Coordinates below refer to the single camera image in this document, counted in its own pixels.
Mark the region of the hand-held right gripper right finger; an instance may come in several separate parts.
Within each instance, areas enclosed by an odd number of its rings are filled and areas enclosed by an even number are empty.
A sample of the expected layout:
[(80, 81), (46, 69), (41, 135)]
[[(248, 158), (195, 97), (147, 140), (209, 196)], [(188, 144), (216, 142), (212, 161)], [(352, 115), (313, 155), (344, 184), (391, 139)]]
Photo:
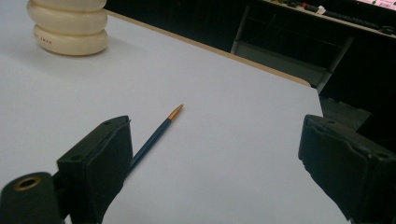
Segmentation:
[(304, 117), (298, 158), (352, 224), (396, 224), (396, 154), (348, 127)]

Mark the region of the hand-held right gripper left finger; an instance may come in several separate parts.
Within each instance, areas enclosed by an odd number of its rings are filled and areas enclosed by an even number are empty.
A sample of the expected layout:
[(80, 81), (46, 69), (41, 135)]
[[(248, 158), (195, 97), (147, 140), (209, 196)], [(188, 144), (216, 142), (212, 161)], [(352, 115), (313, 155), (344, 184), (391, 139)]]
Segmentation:
[(123, 187), (132, 163), (130, 119), (102, 122), (57, 160), (77, 224), (100, 224)]

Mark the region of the blue pen with gold tip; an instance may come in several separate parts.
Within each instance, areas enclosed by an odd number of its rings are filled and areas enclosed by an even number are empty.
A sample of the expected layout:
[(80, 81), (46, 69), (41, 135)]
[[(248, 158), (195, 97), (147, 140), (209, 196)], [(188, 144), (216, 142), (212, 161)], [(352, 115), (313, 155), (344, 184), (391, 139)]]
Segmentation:
[(145, 156), (150, 152), (150, 150), (155, 146), (158, 140), (162, 137), (162, 135), (169, 128), (173, 120), (177, 117), (183, 105), (179, 105), (175, 108), (170, 115), (161, 123), (161, 125), (155, 130), (155, 132), (149, 137), (146, 143), (138, 150), (138, 152), (134, 155), (130, 172), (145, 158)]

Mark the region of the cream ribbed pen holder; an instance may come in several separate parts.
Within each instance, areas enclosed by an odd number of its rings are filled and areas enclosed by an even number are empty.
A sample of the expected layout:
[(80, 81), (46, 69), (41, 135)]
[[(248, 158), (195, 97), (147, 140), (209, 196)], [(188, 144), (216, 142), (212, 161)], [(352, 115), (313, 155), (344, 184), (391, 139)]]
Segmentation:
[(107, 46), (106, 0), (29, 0), (36, 42), (48, 51), (92, 55)]

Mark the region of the metal shelf frame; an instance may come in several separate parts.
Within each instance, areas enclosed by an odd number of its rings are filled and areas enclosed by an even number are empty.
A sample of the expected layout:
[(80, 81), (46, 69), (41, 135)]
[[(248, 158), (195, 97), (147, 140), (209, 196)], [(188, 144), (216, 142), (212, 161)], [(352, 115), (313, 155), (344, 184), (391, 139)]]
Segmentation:
[(258, 1), (246, 5), (231, 53), (322, 92), (353, 41), (336, 22), (302, 7)]

